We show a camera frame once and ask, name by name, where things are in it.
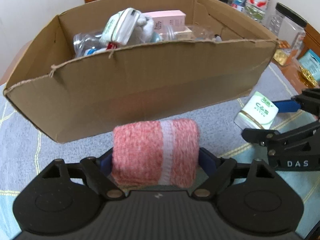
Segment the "pink carton box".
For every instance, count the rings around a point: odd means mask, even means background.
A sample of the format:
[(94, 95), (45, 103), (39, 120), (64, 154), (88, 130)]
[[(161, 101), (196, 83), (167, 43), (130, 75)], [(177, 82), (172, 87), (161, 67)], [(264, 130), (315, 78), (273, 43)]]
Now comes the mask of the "pink carton box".
[(178, 31), (185, 27), (186, 14), (180, 10), (152, 11), (144, 12), (143, 14), (154, 20), (154, 31), (157, 33), (163, 33), (165, 26), (171, 26)]

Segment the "glass bottle gold beads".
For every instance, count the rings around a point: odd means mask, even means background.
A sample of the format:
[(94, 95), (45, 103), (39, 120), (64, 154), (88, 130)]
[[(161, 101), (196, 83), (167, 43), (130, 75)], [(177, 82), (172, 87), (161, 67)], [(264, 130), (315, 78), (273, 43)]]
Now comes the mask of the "glass bottle gold beads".
[(100, 49), (91, 48), (91, 49), (85, 50), (84, 56), (97, 54), (97, 53), (102, 53), (104, 51), (111, 50), (111, 49), (116, 49), (116, 48), (118, 48), (118, 46), (115, 43), (111, 43), (110, 42), (110, 43), (107, 44), (107, 47), (104, 47), (104, 48), (100, 48)]

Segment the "brown cardboard box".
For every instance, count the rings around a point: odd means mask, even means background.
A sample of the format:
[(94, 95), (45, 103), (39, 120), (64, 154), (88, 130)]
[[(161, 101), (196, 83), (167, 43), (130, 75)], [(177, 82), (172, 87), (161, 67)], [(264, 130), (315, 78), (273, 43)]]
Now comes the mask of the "brown cardboard box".
[[(179, 9), (187, 24), (208, 27), (222, 40), (140, 44), (75, 58), (75, 34), (101, 29), (128, 7)], [(55, 16), (29, 44), (3, 94), (50, 139), (70, 142), (245, 96), (277, 45), (268, 29), (217, 0), (99, 0)]]

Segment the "black lid clear container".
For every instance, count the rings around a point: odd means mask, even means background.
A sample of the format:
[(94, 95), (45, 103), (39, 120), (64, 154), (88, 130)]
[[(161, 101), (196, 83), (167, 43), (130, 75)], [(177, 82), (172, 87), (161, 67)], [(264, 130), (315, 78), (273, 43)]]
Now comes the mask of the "black lid clear container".
[(275, 13), (268, 17), (266, 27), (277, 36), (279, 49), (287, 56), (286, 61), (300, 54), (307, 23), (302, 16), (279, 2)]

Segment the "cream printed carton box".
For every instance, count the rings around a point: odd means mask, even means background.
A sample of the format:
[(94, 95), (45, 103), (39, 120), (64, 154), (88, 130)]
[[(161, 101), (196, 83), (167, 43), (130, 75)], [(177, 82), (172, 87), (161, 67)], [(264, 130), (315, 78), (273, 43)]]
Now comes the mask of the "cream printed carton box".
[(193, 32), (188, 27), (185, 27), (182, 31), (175, 32), (176, 40), (191, 40), (192, 38)]

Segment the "clear plastic jar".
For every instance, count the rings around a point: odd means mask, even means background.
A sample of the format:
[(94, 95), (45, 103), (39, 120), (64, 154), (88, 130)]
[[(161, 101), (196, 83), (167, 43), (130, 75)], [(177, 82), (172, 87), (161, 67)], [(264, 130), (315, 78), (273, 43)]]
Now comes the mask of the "clear plastic jar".
[(75, 57), (91, 55), (99, 49), (106, 48), (106, 45), (100, 41), (102, 30), (90, 33), (78, 33), (73, 37), (73, 47)]

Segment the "light blue round toy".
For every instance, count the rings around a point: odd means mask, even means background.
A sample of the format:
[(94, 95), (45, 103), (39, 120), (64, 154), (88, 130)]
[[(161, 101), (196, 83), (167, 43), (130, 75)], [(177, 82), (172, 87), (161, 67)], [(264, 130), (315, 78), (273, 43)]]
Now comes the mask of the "light blue round toy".
[(159, 35), (157, 32), (153, 32), (151, 42), (156, 43), (156, 42), (162, 42), (163, 39), (161, 35)]

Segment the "blue grey checked cloth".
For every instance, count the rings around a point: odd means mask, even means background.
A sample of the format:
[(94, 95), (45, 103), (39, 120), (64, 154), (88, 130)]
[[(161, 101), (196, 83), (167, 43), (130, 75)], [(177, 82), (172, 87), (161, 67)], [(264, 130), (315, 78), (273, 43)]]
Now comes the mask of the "blue grey checked cloth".
[[(200, 128), (200, 145), (213, 154), (234, 158), (240, 163), (266, 159), (264, 147), (250, 145), (241, 137), (234, 118), (247, 103), (238, 98), (217, 105), (183, 113)], [(98, 157), (112, 146), (111, 133), (97, 135), (66, 144), (58, 144), (38, 131), (1, 98), (1, 239), (12, 239), (19, 232), (12, 204), (22, 189), (53, 159), (77, 163), (86, 156)], [(300, 195), (304, 214), (298, 233), (306, 236), (319, 221), (319, 173), (281, 172), (282, 178)]]

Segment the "pink knitted sock roll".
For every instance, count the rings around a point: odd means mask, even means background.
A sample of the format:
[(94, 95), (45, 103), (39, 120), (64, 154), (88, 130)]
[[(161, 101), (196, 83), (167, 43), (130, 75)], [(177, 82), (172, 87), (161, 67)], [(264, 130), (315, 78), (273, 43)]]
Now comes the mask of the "pink knitted sock roll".
[(121, 186), (189, 188), (196, 177), (200, 132), (191, 119), (135, 122), (113, 130), (112, 177)]

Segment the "grey cat plush toy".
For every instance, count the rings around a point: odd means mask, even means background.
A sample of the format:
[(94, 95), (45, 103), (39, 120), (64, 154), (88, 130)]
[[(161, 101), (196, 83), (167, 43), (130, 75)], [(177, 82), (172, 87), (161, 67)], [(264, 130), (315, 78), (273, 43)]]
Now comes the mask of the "grey cat plush toy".
[(131, 35), (134, 44), (149, 43), (153, 36), (154, 26), (155, 23), (151, 17), (141, 14)]

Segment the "green white tissue pack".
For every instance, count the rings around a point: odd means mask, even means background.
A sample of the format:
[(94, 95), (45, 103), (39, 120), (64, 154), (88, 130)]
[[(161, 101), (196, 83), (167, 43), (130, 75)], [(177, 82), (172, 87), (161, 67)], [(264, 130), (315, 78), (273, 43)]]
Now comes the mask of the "green white tissue pack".
[(99, 42), (126, 45), (141, 14), (136, 9), (127, 8), (111, 16), (103, 29)]

